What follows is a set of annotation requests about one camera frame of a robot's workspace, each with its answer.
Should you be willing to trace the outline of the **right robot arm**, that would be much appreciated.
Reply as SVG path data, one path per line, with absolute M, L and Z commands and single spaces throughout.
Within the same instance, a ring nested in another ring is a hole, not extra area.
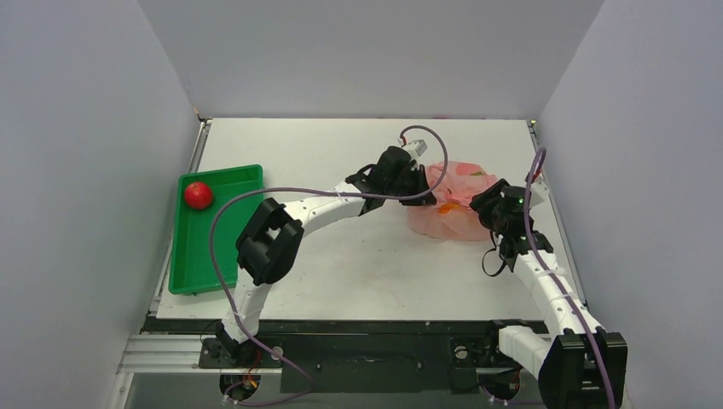
M 493 364 L 516 361 L 535 378 L 547 408 L 620 408 L 627 343 L 589 313 L 551 243 L 535 230 L 530 209 L 546 197 L 541 181 L 520 187 L 499 180 L 471 200 L 494 252 L 529 291 L 551 337 L 504 324 L 482 339 L 482 355 Z

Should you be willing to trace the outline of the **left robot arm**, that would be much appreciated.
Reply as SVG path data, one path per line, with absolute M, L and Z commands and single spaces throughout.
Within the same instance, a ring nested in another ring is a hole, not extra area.
M 249 338 L 258 332 L 260 314 L 272 284 L 292 269 L 302 239 L 334 222 L 363 216 L 387 199 L 407 206 L 433 205 L 422 140 L 388 147 L 375 164 L 347 176 L 330 191 L 279 203 L 263 200 L 236 240 L 238 279 L 230 292 L 229 311 L 215 330 L 221 355 L 232 366 L 248 364 L 254 355 Z

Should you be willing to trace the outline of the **pink plastic bag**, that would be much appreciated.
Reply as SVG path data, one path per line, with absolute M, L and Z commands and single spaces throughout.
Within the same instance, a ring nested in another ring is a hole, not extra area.
M 408 207 L 409 227 L 433 239 L 469 242 L 488 240 L 489 231 L 481 225 L 477 213 L 470 208 L 470 202 L 473 196 L 497 182 L 497 176 L 478 164 L 467 162 L 450 161 L 445 173 L 442 173 L 442 168 L 442 162 L 425 168 L 428 183 L 437 184 L 432 192 L 437 203 Z M 457 203 L 464 209 L 440 215 L 437 208 L 444 203 Z

